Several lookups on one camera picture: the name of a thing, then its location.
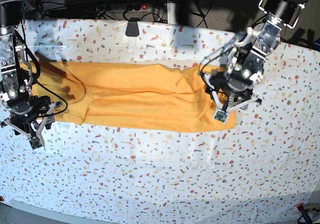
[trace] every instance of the orange cloth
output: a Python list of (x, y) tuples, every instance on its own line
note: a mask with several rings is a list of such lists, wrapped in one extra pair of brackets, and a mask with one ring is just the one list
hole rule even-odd
[[(178, 132), (218, 131), (236, 125), (234, 113), (225, 124), (212, 120), (215, 105), (205, 93), (198, 66), (180, 71), (160, 64), (40, 65), (38, 81), (69, 104), (66, 112), (55, 117), (58, 122)], [(39, 85), (33, 86), (32, 94), (59, 101)]]

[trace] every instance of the black clip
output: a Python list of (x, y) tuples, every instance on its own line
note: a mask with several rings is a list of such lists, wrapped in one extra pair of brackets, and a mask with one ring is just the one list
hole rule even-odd
[(128, 21), (128, 26), (126, 27), (125, 35), (127, 37), (137, 37), (139, 36), (139, 29), (138, 29), (138, 21), (139, 18), (132, 17)]

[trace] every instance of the power strip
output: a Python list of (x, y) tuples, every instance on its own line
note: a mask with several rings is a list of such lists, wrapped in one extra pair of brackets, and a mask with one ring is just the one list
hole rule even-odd
[(132, 4), (132, 3), (123, 3), (123, 4), (99, 4), (96, 6), (98, 12), (105, 13), (123, 13), (128, 5), (133, 5), (133, 9), (128, 11), (128, 13), (150, 13), (152, 12), (151, 4)]

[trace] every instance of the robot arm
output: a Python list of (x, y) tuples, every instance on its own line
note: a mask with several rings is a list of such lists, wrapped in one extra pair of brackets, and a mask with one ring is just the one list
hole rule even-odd
[[(226, 70), (199, 73), (206, 92), (216, 104), (214, 119), (225, 122), (230, 112), (239, 108), (246, 110), (249, 103), (262, 103), (253, 94), (253, 88), (263, 79), (266, 57), (278, 47), (282, 26), (296, 26), (307, 1), (261, 0), (259, 9), (265, 13), (263, 21), (247, 28), (245, 38), (223, 53), (228, 53)], [(218, 93), (227, 96), (225, 103), (221, 103)]]
[[(36, 149), (45, 146), (42, 130), (51, 128), (54, 109), (62, 104), (48, 96), (32, 95), (32, 86), (39, 84), (40, 65), (15, 30), (21, 22), (22, 1), (29, 10), (33, 8), (29, 0), (0, 0), (0, 102), (10, 112), (10, 118), (1, 122), (1, 127), (10, 126), (16, 135), (25, 135), (32, 149)], [(34, 62), (36, 73), (26, 61), (25, 53)]]

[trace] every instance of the white tablecloth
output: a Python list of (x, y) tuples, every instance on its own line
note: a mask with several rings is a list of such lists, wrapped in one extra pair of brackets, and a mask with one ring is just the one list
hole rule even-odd
[[(29, 21), (42, 60), (161, 63), (188, 68), (237, 40), (230, 32), (126, 21)], [(319, 180), (320, 54), (282, 43), (254, 92), (261, 106), (235, 129), (179, 133), (72, 123), (44, 132), (46, 149), (0, 129), (0, 196), (78, 217), (126, 224), (271, 223), (299, 217)], [(221, 58), (214, 64), (225, 64)], [(0, 118), (8, 118), (3, 107)]]

